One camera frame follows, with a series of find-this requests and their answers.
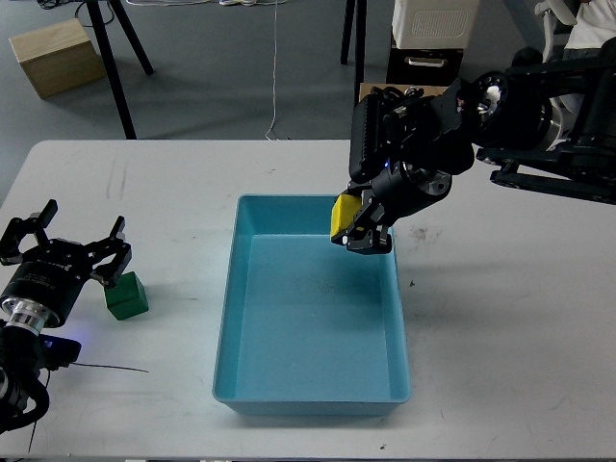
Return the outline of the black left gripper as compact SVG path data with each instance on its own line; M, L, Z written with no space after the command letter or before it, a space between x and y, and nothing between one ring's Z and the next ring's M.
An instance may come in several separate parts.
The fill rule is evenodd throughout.
M123 234L125 217L117 217L106 238L82 245L50 241L45 228L57 212L57 201L50 199L41 212L12 218L1 237L1 264L19 264L1 294L1 308L12 326L64 325L88 278L112 289L132 258ZM27 235L37 245L22 252L19 246Z

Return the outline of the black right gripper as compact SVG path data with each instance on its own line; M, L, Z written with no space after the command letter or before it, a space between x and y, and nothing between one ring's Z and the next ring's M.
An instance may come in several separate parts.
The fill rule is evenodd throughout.
M360 197L360 207L346 227L346 249L358 254L390 253L389 226L444 199L451 183L449 173L404 161L389 164L371 182L350 180L345 194Z

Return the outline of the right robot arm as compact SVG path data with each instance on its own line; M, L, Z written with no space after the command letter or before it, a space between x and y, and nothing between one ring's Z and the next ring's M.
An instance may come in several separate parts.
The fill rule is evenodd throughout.
M445 198L475 161L495 184L615 200L615 44L595 57L516 65L437 96L371 90L352 116L349 182L331 214L334 244L392 250L390 228Z

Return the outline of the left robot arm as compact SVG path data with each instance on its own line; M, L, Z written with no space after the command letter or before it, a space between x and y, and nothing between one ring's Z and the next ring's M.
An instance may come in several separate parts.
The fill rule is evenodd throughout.
M43 334L65 324L89 280L105 288L117 285L132 257L124 217L108 237L88 244L50 239L45 229L58 211L51 199L39 213L12 218L1 238L1 263L16 271L1 293L1 429L37 422L49 408L49 395L39 381L41 370L55 371L74 363L78 342Z

